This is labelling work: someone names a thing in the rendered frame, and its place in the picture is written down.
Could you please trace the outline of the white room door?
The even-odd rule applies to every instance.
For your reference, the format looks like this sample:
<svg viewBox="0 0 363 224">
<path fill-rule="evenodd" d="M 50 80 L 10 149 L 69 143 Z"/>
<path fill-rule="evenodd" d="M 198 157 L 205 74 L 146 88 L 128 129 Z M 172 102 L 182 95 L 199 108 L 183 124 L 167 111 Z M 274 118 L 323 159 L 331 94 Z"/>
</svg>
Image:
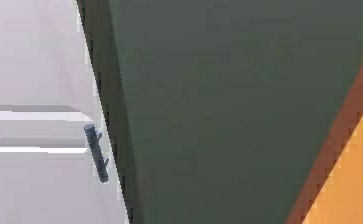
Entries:
<svg viewBox="0 0 363 224">
<path fill-rule="evenodd" d="M 0 0 L 0 224 L 129 224 L 76 0 Z"/>
</svg>

